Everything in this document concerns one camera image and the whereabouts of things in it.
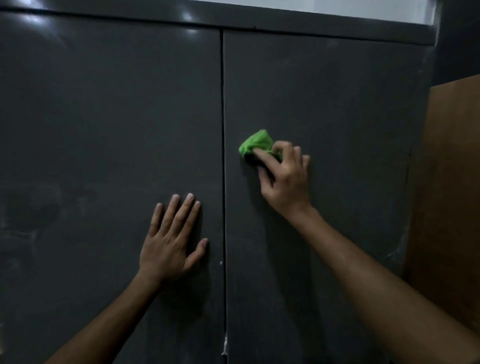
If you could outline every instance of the gray cabinet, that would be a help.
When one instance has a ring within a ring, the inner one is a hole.
[[[5,363],[45,360],[117,297],[155,203],[188,192],[207,257],[117,363],[223,363],[226,334],[231,364],[384,362],[238,147],[262,128],[302,146],[315,206],[398,271],[434,42],[426,25],[202,1],[0,0]]]
[[[0,49],[6,362],[44,361],[106,307],[138,268],[155,203],[193,192],[209,256],[117,363],[219,363],[219,31],[2,13]]]
[[[238,146],[259,129],[312,156],[314,205],[387,266],[408,221],[433,48],[224,34],[230,363],[384,363],[347,297],[260,195]]]

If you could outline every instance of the cabinet door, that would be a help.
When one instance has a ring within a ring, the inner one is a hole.
[[[129,283],[157,202],[203,203],[208,257],[153,302],[117,363],[219,363],[220,34],[0,14],[6,363],[40,363]]]
[[[301,146],[312,156],[314,206],[397,268],[431,54],[406,44],[225,33],[230,364],[384,363],[334,277],[262,199],[257,170],[238,147],[259,129]]]

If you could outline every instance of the white wall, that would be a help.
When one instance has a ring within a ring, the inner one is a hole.
[[[228,4],[260,6],[355,16],[359,18],[432,24],[435,0],[205,0]]]

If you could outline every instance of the finger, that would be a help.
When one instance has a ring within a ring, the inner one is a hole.
[[[303,168],[305,168],[305,170],[308,170],[308,166],[310,165],[310,161],[311,161],[312,157],[303,156],[302,159],[303,159]]]
[[[183,228],[181,228],[179,239],[183,246],[187,245],[187,241],[188,241],[188,238],[190,237],[190,233],[192,232],[193,225],[197,220],[198,211],[200,211],[200,205],[201,205],[200,201],[196,201],[193,204],[192,210],[190,211],[190,214],[188,215],[187,220],[183,225]]]
[[[180,232],[183,223],[185,222],[185,219],[188,216],[188,213],[190,211],[190,208],[192,207],[193,204],[193,194],[188,194],[187,198],[185,198],[185,201],[183,201],[182,206],[178,210],[178,212],[175,214],[175,217],[172,221],[172,226],[170,227],[169,232],[171,232],[173,235],[178,235]]]
[[[167,207],[165,216],[163,217],[163,220],[162,220],[162,224],[160,225],[160,229],[158,230],[158,232],[162,236],[165,236],[168,230],[170,230],[170,226],[172,224],[173,218],[175,217],[175,211],[177,211],[177,206],[179,204],[179,201],[180,201],[180,196],[178,196],[177,194],[174,194]]]
[[[272,152],[274,153],[282,152],[283,160],[285,161],[292,162],[295,160],[293,145],[290,142],[285,142],[283,140],[276,141],[273,144]]]
[[[275,157],[272,156],[271,154],[258,148],[255,148],[253,152],[255,153],[257,158],[260,159],[265,164],[265,166],[270,170],[270,172],[274,176],[276,176],[278,173],[278,170],[280,169],[280,163],[278,162],[278,160],[276,160]]]
[[[258,178],[260,179],[260,189],[262,191],[262,195],[268,195],[272,189],[272,182],[270,181],[270,177],[268,177],[265,168],[258,167]]]
[[[197,248],[185,259],[185,264],[183,266],[183,272],[188,272],[195,263],[199,262],[200,259],[205,255],[206,247],[208,244],[208,239],[202,239],[197,245]]]
[[[162,214],[162,204],[157,204],[153,211],[152,221],[150,222],[150,228],[148,229],[149,236],[155,236],[158,233],[158,224],[160,222],[160,215]]]
[[[299,146],[296,146],[295,148],[293,148],[293,152],[295,153],[295,160],[297,161],[297,163],[303,165],[301,148]]]

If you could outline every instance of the person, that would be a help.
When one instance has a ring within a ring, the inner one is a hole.
[[[332,270],[361,319],[393,355],[396,363],[462,363],[480,358],[480,339],[330,226],[312,207],[308,194],[310,157],[298,146],[279,141],[279,163],[255,154],[263,197],[295,227]],[[189,256],[185,246],[200,209],[189,194],[181,207],[174,195],[160,223],[162,205],[153,212],[140,253],[140,267],[127,289],[47,361],[48,364],[111,363],[148,306],[165,285],[188,272],[205,254],[207,239]]]

